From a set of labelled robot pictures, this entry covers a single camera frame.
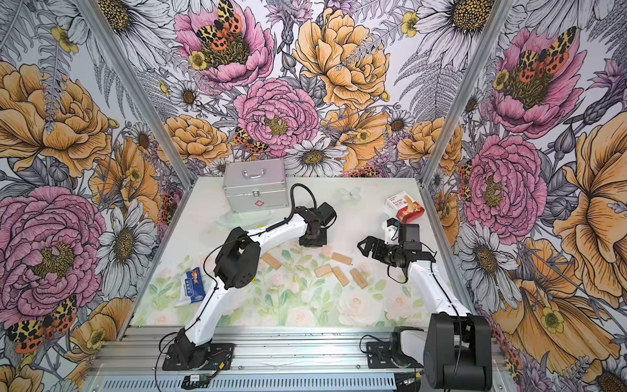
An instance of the floral tablecloth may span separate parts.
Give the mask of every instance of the floral tablecloth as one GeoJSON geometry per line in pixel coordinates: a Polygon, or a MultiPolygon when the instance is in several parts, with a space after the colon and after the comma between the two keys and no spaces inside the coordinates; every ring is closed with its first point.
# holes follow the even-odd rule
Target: floral tablecloth
{"type": "MultiPolygon", "coordinates": [[[[219,326],[288,327],[392,327],[425,326],[429,315],[415,287],[401,285],[387,276],[386,266],[363,257],[356,248],[367,235],[382,238],[381,222],[384,199],[398,191],[407,191],[419,203],[413,179],[298,179],[314,191],[318,203],[327,201],[338,212],[338,220],[329,232],[329,244],[323,248],[304,248],[298,241],[288,241],[270,250],[281,261],[278,270],[259,261],[255,280],[234,296],[219,326]],[[330,259],[333,252],[352,257],[352,265],[330,259]],[[339,267],[349,279],[342,287],[330,273],[316,277],[314,270],[324,264],[339,267]],[[354,282],[350,270],[357,268],[368,286],[363,290],[354,282]]],[[[179,300],[181,273],[202,266],[204,256],[218,246],[230,228],[214,224],[228,210],[221,194],[221,181],[201,178],[194,188],[186,210],[167,244],[166,251],[140,300],[133,326],[184,325],[194,315],[199,303],[174,307],[179,300]]],[[[277,210],[271,221],[279,220],[287,209],[277,210]]],[[[435,240],[426,215],[421,218],[421,239],[431,248],[435,240]]],[[[214,267],[213,256],[207,270],[214,267]]],[[[400,269],[390,275],[401,282],[400,269]]],[[[209,279],[203,275],[205,286],[209,279]]]]}

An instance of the yellow flower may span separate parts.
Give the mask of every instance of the yellow flower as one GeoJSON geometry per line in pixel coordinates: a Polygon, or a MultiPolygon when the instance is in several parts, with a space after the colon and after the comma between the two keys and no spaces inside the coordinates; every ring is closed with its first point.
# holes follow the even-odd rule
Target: yellow flower
{"type": "Polygon", "coordinates": [[[161,203],[155,179],[157,172],[141,156],[130,137],[126,138],[124,148],[119,142],[116,144],[115,159],[104,157],[94,171],[89,179],[94,203],[111,206],[120,202],[128,208],[133,199],[137,199],[138,203],[144,204],[148,217],[157,222],[161,203]]]}
{"type": "Polygon", "coordinates": [[[67,30],[57,26],[50,29],[50,33],[52,33],[52,36],[57,40],[57,42],[59,42],[61,49],[68,53],[71,51],[78,53],[78,46],[74,42],[70,41],[67,30]]]}
{"type": "Polygon", "coordinates": [[[65,353],[65,357],[80,362],[96,354],[104,342],[117,339],[133,306],[130,299],[112,299],[103,302],[89,315],[89,319],[74,329],[70,341],[76,348],[65,353]]]}
{"type": "MultiPolygon", "coordinates": [[[[436,140],[442,132],[444,117],[440,117],[433,122],[423,121],[414,125],[409,130],[410,139],[403,139],[398,143],[398,153],[400,159],[422,159],[428,157],[433,151],[436,140]]],[[[446,145],[444,155],[440,160],[440,168],[447,176],[452,176],[455,166],[461,160],[461,127],[455,127],[453,137],[446,145]]]]}
{"type": "Polygon", "coordinates": [[[494,82],[492,86],[497,90],[501,90],[505,86],[505,82],[509,79],[509,72],[506,69],[503,69],[497,74],[497,77],[494,78],[494,82]]]}
{"type": "MultiPolygon", "coordinates": [[[[215,159],[226,158],[233,153],[231,144],[227,142],[228,136],[200,117],[182,114],[170,117],[164,125],[185,162],[195,158],[210,164],[215,159]]],[[[167,161],[161,147],[157,153],[162,161],[167,161]]]]}
{"type": "Polygon", "coordinates": [[[192,55],[189,57],[189,63],[192,65],[192,68],[198,71],[207,68],[207,62],[204,61],[204,53],[201,51],[192,51],[192,55]]]}
{"type": "Polygon", "coordinates": [[[518,309],[506,303],[505,310],[499,309],[492,318],[514,347],[536,361],[548,352],[549,371],[561,373],[578,358],[588,357],[590,368],[583,380],[591,382],[601,374],[601,361],[617,358],[620,351],[613,336],[591,320],[599,316],[608,320],[609,315],[603,309],[595,313],[587,299],[575,295],[581,281],[574,265],[549,240],[527,237],[520,245],[521,268],[510,277],[522,301],[518,309]]]}
{"type": "Polygon", "coordinates": [[[403,25],[401,26],[401,32],[403,34],[407,34],[408,37],[413,37],[417,33],[414,25],[418,23],[419,20],[420,18],[416,13],[413,13],[411,11],[406,12],[405,15],[403,15],[403,25]]]}
{"type": "Polygon", "coordinates": [[[435,210],[440,217],[440,223],[444,229],[444,234],[448,243],[455,245],[457,234],[460,232],[460,209],[457,208],[457,194],[444,190],[435,197],[435,210]]]}
{"type": "Polygon", "coordinates": [[[557,310],[553,310],[550,307],[545,307],[542,309],[542,317],[540,317],[540,322],[542,326],[547,329],[552,334],[564,333],[564,318],[562,314],[557,310]]]}
{"type": "Polygon", "coordinates": [[[0,157],[19,158],[15,171],[30,167],[38,154],[54,157],[70,168],[71,177],[80,177],[94,160],[111,153],[109,121],[78,80],[63,77],[60,107],[48,133],[41,82],[49,77],[36,65],[18,71],[0,61],[0,157]]]}
{"type": "Polygon", "coordinates": [[[320,121],[320,126],[341,133],[335,145],[348,147],[349,155],[342,158],[345,160],[344,171],[364,167],[376,155],[375,150],[383,151],[384,134],[392,134],[387,124],[387,113],[375,114],[365,110],[359,115],[356,109],[350,107],[330,110],[320,121]]]}
{"type": "Polygon", "coordinates": [[[389,55],[383,53],[383,45],[347,61],[360,44],[372,40],[369,33],[349,15],[330,8],[324,11],[322,29],[311,20],[300,27],[292,55],[307,69],[302,75],[319,76],[325,83],[325,103],[361,110],[385,91],[389,55]]]}
{"type": "Polygon", "coordinates": [[[41,392],[43,370],[33,370],[30,365],[19,371],[11,365],[0,366],[0,391],[9,392],[41,392]]]}
{"type": "Polygon", "coordinates": [[[159,81],[159,90],[161,90],[161,94],[165,95],[166,97],[170,96],[170,92],[167,89],[167,85],[164,82],[159,81]]]}
{"type": "Polygon", "coordinates": [[[572,255],[575,274],[589,295],[614,308],[627,292],[627,113],[577,139],[577,171],[564,166],[576,185],[579,204],[554,222],[562,249],[572,255]]]}

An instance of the floral wallpaper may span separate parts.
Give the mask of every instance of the floral wallpaper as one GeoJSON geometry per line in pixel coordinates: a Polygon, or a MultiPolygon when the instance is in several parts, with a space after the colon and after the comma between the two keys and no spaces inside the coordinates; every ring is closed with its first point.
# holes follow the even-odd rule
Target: floral wallpaper
{"type": "Polygon", "coordinates": [[[515,2],[429,185],[521,391],[627,389],[626,21],[515,2]]]}
{"type": "MultiPolygon", "coordinates": [[[[71,42],[92,48],[73,1],[53,12],[71,42]]],[[[414,177],[493,0],[98,4],[195,175],[282,157],[289,176],[414,177]]],[[[455,145],[447,171],[461,159],[455,145]]]]}
{"type": "Polygon", "coordinates": [[[183,195],[77,12],[66,1],[0,4],[0,389],[9,391],[82,388],[103,342],[124,328],[183,195]]]}

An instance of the pink peony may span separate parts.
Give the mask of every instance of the pink peony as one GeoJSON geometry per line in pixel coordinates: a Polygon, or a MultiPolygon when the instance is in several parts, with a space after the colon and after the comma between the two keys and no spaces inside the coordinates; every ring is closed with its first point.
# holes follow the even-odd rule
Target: pink peony
{"type": "Polygon", "coordinates": [[[246,96],[235,98],[238,125],[258,142],[268,144],[269,156],[282,157],[285,149],[307,139],[318,130],[314,101],[304,90],[277,79],[260,80],[246,96]]]}
{"type": "Polygon", "coordinates": [[[579,80],[579,69],[586,51],[579,49],[579,31],[574,35],[567,50],[568,59],[555,74],[537,71],[530,82],[522,83],[519,78],[520,54],[524,51],[541,53],[548,49],[557,36],[536,36],[535,31],[522,29],[505,50],[505,58],[497,65],[492,94],[483,104],[495,124],[503,124],[508,131],[523,133],[537,139],[555,127],[570,111],[583,92],[575,88],[579,80]]]}
{"type": "Polygon", "coordinates": [[[468,222],[479,221],[511,245],[525,238],[542,214],[547,186],[540,178],[540,157],[522,136],[488,136],[472,160],[468,222]]]}
{"type": "Polygon", "coordinates": [[[42,320],[72,295],[79,307],[91,301],[104,231],[98,209],[65,188],[0,201],[0,322],[42,320]]]}
{"type": "Polygon", "coordinates": [[[241,32],[234,34],[227,47],[219,51],[211,48],[201,30],[205,26],[214,26],[218,7],[210,13],[202,8],[199,15],[188,11],[188,15],[174,17],[176,41],[183,45],[179,54],[189,59],[189,69],[197,72],[205,82],[199,87],[209,93],[249,85],[272,71],[275,43],[270,29],[263,30],[261,24],[256,23],[250,7],[242,11],[237,3],[231,3],[235,14],[240,16],[241,32]]]}

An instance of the black cable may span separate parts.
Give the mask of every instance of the black cable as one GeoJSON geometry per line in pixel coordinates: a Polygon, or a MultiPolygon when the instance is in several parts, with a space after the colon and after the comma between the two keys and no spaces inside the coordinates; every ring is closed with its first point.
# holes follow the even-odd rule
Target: black cable
{"type": "Polygon", "coordinates": [[[336,221],[336,220],[337,220],[337,215],[335,215],[335,216],[333,217],[333,222],[331,222],[331,224],[330,224],[329,226],[324,226],[324,227],[323,227],[323,229],[328,229],[328,228],[330,228],[331,226],[333,226],[333,224],[335,223],[335,221],[336,221]]]}
{"type": "Polygon", "coordinates": [[[359,339],[359,350],[360,350],[361,352],[363,352],[364,354],[368,354],[368,352],[367,352],[367,351],[364,351],[364,350],[362,350],[362,349],[361,349],[361,341],[362,341],[362,340],[364,340],[364,338],[365,338],[365,337],[371,337],[371,338],[373,338],[374,340],[376,340],[376,341],[378,341],[378,342],[382,342],[382,340],[381,340],[381,339],[379,339],[379,338],[378,338],[378,337],[376,337],[376,336],[372,336],[372,335],[368,335],[368,334],[363,335],[363,336],[361,337],[361,339],[359,339]]]}
{"type": "Polygon", "coordinates": [[[438,279],[435,277],[435,274],[433,273],[433,263],[430,263],[430,267],[431,267],[431,275],[433,276],[433,279],[438,284],[438,286],[440,286],[440,290],[442,290],[442,292],[446,296],[446,299],[448,300],[448,303],[451,304],[451,306],[453,307],[453,310],[455,311],[455,314],[457,315],[457,321],[460,323],[460,348],[459,348],[459,351],[457,352],[457,362],[455,363],[455,370],[453,371],[453,377],[452,377],[452,379],[455,379],[455,375],[457,374],[457,367],[460,365],[460,356],[461,356],[461,347],[462,347],[461,346],[461,339],[462,339],[461,318],[460,318],[459,312],[457,311],[457,308],[455,307],[455,305],[453,305],[453,301],[451,301],[451,299],[448,297],[448,294],[444,291],[444,288],[442,287],[442,285],[440,284],[438,279]]]}
{"type": "Polygon", "coordinates": [[[399,282],[398,280],[396,280],[396,279],[392,278],[392,277],[390,276],[390,267],[391,267],[391,265],[389,265],[389,264],[388,264],[388,265],[387,265],[387,277],[388,277],[388,278],[392,279],[392,280],[393,280],[393,281],[395,281],[396,283],[400,283],[401,285],[404,285],[405,283],[407,283],[407,281],[409,280],[409,277],[406,277],[404,282],[399,282]]]}
{"type": "MultiPolygon", "coordinates": [[[[161,343],[163,343],[163,341],[170,335],[174,335],[177,334],[178,332],[171,332],[167,335],[164,335],[164,337],[161,338],[161,340],[159,341],[159,355],[157,356],[157,362],[155,363],[155,367],[154,367],[154,371],[155,371],[155,386],[157,387],[157,391],[161,392],[161,388],[159,387],[159,382],[157,381],[157,366],[159,365],[159,359],[161,358],[161,354],[163,354],[163,349],[161,348],[161,343]]],[[[170,341],[166,344],[166,347],[174,340],[176,339],[176,336],[174,336],[172,339],[170,339],[170,341]]]]}
{"type": "Polygon", "coordinates": [[[296,187],[303,188],[304,190],[309,192],[309,196],[311,196],[312,200],[313,200],[313,208],[314,209],[318,208],[318,204],[316,203],[314,193],[311,191],[311,189],[309,189],[308,187],[304,186],[303,184],[294,184],[290,188],[290,201],[292,202],[292,209],[290,210],[290,215],[287,218],[285,218],[284,220],[282,220],[281,222],[277,222],[274,225],[269,226],[266,229],[266,232],[268,232],[270,230],[274,230],[275,228],[277,228],[279,226],[282,226],[285,223],[288,223],[292,219],[292,217],[294,216],[294,212],[296,210],[296,206],[295,206],[295,202],[294,202],[294,188],[296,188],[296,187]]]}

